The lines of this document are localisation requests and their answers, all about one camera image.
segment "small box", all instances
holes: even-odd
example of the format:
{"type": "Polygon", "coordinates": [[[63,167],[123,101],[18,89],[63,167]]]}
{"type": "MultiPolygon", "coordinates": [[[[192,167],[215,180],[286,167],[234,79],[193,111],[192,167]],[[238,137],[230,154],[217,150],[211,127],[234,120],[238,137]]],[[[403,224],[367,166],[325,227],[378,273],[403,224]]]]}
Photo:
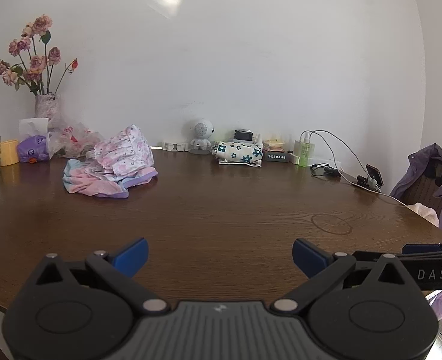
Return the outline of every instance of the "small box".
{"type": "Polygon", "coordinates": [[[299,156],[293,153],[289,153],[289,162],[292,162],[295,165],[299,165],[299,156]]]}
{"type": "Polygon", "coordinates": [[[263,161],[289,162],[289,153],[284,151],[263,151],[263,161]]]}
{"type": "Polygon", "coordinates": [[[250,131],[234,130],[234,139],[253,140],[253,133],[250,131]]]}

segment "wooden table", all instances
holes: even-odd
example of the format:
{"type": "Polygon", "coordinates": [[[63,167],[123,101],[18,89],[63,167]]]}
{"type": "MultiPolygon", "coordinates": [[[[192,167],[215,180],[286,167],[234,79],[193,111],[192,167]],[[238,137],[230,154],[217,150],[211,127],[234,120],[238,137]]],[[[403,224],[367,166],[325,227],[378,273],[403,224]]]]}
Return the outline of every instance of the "wooden table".
{"type": "Polygon", "coordinates": [[[68,194],[65,159],[0,172],[0,310],[47,252],[80,260],[144,236],[135,280],[178,299],[263,299],[306,277],[291,258],[304,237],[327,251],[400,252],[442,231],[388,197],[314,178],[291,163],[219,165],[212,156],[154,150],[157,179],[127,199],[68,194]]]}

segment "purple bag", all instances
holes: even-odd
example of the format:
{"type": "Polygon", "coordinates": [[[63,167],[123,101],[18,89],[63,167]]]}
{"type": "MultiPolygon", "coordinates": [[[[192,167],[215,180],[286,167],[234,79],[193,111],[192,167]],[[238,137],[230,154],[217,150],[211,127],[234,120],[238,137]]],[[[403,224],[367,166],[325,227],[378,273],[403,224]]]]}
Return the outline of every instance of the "purple bag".
{"type": "Polygon", "coordinates": [[[20,162],[33,164],[38,161],[49,160],[46,137],[43,137],[43,135],[26,138],[16,147],[16,151],[18,152],[20,162]]]}

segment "white robot figurine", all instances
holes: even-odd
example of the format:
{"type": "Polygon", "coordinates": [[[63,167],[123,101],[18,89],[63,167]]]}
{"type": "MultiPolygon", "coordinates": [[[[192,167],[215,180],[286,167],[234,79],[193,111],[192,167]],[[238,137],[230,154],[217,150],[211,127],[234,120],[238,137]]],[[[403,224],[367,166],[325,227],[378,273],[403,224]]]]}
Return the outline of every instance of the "white robot figurine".
{"type": "Polygon", "coordinates": [[[189,151],[192,154],[210,154],[211,142],[208,138],[214,132],[212,123],[207,119],[195,120],[191,131],[194,132],[195,139],[191,141],[193,148],[189,151]]]}

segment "yellow cup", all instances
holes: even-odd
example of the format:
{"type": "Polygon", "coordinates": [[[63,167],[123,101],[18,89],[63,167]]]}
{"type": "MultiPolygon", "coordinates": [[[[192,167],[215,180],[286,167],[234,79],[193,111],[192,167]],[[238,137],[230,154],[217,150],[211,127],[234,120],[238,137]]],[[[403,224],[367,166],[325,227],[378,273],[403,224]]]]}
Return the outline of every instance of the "yellow cup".
{"type": "Polygon", "coordinates": [[[19,145],[19,140],[5,140],[1,142],[1,166],[13,165],[19,162],[16,147],[19,145]]]}

